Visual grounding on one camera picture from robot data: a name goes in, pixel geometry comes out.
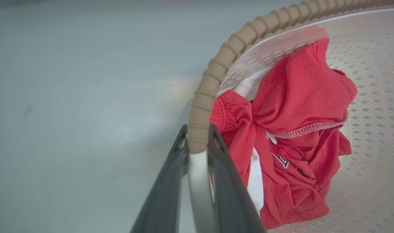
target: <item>perforated basket wall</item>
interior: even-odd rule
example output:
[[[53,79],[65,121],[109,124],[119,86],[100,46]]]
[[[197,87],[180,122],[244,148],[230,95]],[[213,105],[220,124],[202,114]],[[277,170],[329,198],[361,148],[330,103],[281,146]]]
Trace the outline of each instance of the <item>perforated basket wall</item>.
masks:
[[[227,69],[215,94],[326,37],[330,38],[327,63],[344,71],[358,88],[348,109],[353,153],[332,180],[326,200],[331,209],[328,215],[271,232],[394,233],[394,7],[321,18],[260,38],[247,45],[230,66],[219,62]],[[200,89],[196,95],[209,94],[208,88]],[[198,99],[194,102],[198,108],[210,105]],[[201,131],[203,124],[192,120],[193,116],[191,125]],[[198,139],[199,133],[191,137]]]

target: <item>basket handle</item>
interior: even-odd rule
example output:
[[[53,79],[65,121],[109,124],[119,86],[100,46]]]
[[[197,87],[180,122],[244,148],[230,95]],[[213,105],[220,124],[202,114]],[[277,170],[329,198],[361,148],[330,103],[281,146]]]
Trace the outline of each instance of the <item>basket handle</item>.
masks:
[[[188,120],[187,140],[190,153],[199,153],[206,149],[211,110],[220,84],[237,58],[257,41],[270,37],[277,31],[281,32],[324,18],[392,6],[394,0],[307,0],[248,22],[221,46],[220,51],[209,62],[194,93]]]

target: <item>red clothing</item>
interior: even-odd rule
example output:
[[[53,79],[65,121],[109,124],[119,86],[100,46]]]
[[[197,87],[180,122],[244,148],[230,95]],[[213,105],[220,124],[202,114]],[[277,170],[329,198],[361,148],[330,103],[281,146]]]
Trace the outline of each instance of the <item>red clothing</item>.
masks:
[[[328,43],[320,40],[284,57],[263,78],[253,103],[234,91],[214,103],[211,123],[246,186],[253,147],[259,153],[265,198],[260,216],[267,229],[327,214],[325,196],[338,156],[351,154],[338,129],[357,90],[327,66]]]

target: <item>printed logo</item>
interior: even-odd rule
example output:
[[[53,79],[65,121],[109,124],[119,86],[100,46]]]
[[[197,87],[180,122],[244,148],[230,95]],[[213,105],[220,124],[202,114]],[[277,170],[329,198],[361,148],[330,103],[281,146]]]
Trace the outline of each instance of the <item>printed logo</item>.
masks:
[[[272,155],[274,155],[274,156],[283,164],[283,167],[284,167],[284,168],[289,167],[289,161],[288,161],[287,159],[282,158],[282,157],[279,156],[279,155],[275,155],[273,152],[271,152],[271,153],[272,153]]]

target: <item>basket rim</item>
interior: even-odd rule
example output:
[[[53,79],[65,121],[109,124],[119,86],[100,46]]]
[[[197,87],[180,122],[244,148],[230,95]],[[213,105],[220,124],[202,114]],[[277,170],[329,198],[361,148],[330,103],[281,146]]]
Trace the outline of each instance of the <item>basket rim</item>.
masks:
[[[211,110],[219,86],[230,68],[246,51],[269,37],[331,18],[394,7],[394,0],[309,0],[248,22],[232,34],[203,72],[194,93],[186,136],[191,154],[206,150]]]

